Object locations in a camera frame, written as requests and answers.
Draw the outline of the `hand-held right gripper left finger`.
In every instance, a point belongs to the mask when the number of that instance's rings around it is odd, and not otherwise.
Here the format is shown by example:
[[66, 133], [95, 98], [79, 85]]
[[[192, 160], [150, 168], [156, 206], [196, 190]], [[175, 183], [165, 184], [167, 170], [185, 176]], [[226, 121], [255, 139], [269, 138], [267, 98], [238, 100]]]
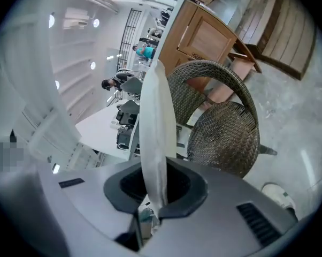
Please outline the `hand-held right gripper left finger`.
[[38, 165], [50, 251], [140, 251], [139, 160], [53, 174]]

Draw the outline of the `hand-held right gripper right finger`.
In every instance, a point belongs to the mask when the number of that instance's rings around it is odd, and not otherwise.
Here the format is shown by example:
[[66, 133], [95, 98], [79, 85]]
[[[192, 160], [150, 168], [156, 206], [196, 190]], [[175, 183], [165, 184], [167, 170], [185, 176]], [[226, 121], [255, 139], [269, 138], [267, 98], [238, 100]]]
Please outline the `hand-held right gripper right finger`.
[[163, 219], [144, 256], [268, 256], [262, 249], [295, 226], [291, 213], [240, 177], [180, 159], [170, 162], [199, 174], [207, 196], [190, 215]]

